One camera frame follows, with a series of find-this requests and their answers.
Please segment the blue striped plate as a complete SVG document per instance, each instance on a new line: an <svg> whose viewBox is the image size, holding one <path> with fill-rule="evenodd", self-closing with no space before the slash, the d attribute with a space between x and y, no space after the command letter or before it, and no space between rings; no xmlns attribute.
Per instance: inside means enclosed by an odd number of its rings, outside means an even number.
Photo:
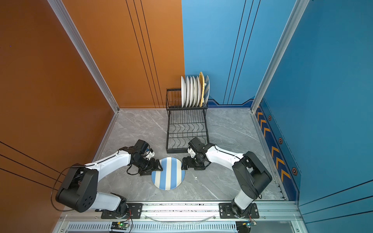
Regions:
<svg viewBox="0 0 373 233"><path fill-rule="evenodd" d="M182 170L182 162L174 157L167 157L160 160L162 171L152 172L153 184L161 190L172 190L177 188L185 177L185 170Z"/></svg>
<svg viewBox="0 0 373 233"><path fill-rule="evenodd" d="M209 76L207 75L207 76L205 76L205 92L204 92L203 107L207 107L209 92L210 92L210 81L209 81Z"/></svg>

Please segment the cream floral plate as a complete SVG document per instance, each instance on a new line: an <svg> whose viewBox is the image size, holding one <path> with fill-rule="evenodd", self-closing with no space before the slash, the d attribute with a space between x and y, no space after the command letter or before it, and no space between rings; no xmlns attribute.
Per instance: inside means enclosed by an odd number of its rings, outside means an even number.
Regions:
<svg viewBox="0 0 373 233"><path fill-rule="evenodd" d="M197 82L195 76L192 77L192 81L193 81L193 87L194 87L192 107L196 107L197 106L197 101L198 101L198 82Z"/></svg>

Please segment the white plate red characters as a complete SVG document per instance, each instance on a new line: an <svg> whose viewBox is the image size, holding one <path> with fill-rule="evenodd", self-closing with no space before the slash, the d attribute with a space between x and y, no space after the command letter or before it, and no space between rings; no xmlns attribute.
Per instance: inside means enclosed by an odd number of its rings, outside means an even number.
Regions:
<svg viewBox="0 0 373 233"><path fill-rule="evenodd" d="M201 103L201 94L202 94L202 88L201 88L201 82L199 77L196 78L196 84L197 84L197 107L200 107Z"/></svg>

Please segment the green rimmed white plate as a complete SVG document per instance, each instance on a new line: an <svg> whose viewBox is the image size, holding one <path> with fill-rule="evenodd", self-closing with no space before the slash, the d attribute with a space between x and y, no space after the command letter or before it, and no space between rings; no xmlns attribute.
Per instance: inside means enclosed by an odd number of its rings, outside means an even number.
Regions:
<svg viewBox="0 0 373 233"><path fill-rule="evenodd" d="M186 83L183 76L181 76L181 100L182 108L186 106Z"/></svg>

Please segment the yellow woven tray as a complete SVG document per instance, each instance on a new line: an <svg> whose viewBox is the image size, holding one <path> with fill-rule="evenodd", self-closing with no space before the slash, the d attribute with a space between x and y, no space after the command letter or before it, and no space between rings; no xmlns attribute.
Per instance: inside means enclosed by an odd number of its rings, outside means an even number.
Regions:
<svg viewBox="0 0 373 233"><path fill-rule="evenodd" d="M202 107L204 103L204 94L205 94L205 77L202 72L199 73L199 82L200 82L200 90L201 90L199 107Z"/></svg>

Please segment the white flower outline plate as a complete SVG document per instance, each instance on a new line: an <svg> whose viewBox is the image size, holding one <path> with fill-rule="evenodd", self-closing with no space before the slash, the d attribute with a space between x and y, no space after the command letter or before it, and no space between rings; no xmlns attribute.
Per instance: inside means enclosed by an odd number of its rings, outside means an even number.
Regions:
<svg viewBox="0 0 373 233"><path fill-rule="evenodd" d="M185 83L186 83L186 107L189 107L189 102L190 102L190 93L189 93L189 91L190 91L190 79L189 79L188 76L186 77Z"/></svg>

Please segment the orange sunburst plate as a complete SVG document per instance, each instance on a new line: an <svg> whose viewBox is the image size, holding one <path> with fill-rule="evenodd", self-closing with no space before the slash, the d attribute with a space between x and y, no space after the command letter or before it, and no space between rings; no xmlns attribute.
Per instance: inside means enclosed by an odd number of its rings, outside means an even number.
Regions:
<svg viewBox="0 0 373 233"><path fill-rule="evenodd" d="M194 103L194 78L189 77L189 107L192 107Z"/></svg>

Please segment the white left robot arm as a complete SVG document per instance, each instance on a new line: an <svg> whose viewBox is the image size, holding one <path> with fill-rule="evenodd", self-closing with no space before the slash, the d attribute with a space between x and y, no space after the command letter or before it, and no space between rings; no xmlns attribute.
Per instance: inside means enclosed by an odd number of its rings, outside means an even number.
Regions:
<svg viewBox="0 0 373 233"><path fill-rule="evenodd" d="M101 179L114 171L128 166L138 168L136 175L151 175L163 168L154 151L144 140L135 145L122 147L113 155L85 165L75 164L67 168L55 200L79 213L87 210L108 211L120 217L128 213L127 200L118 194L98 192Z"/></svg>

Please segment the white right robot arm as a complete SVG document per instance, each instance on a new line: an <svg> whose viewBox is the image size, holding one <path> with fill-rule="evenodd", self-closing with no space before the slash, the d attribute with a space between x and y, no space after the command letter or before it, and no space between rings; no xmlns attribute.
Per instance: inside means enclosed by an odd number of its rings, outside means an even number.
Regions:
<svg viewBox="0 0 373 233"><path fill-rule="evenodd" d="M273 180L271 173L251 151L231 152L212 143L203 144L195 137L188 143L187 152L189 157L183 158L182 170L205 170L210 164L216 163L234 172L241 189L233 199L232 208L236 212L245 211Z"/></svg>

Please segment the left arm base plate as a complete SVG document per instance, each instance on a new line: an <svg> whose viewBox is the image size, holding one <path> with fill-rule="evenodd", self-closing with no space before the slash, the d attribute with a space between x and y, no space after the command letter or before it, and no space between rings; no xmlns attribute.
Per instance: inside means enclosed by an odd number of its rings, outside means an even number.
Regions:
<svg viewBox="0 0 373 233"><path fill-rule="evenodd" d="M101 219L140 219L142 208L142 203L120 204L115 211L103 210Z"/></svg>

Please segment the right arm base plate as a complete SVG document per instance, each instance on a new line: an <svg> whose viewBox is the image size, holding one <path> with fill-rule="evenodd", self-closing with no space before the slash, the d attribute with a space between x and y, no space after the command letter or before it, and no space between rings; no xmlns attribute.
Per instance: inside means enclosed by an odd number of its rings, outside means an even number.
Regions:
<svg viewBox="0 0 373 233"><path fill-rule="evenodd" d="M244 218L244 219L259 219L258 207L255 203L249 204L246 209L239 208L234 202L219 203L220 218Z"/></svg>

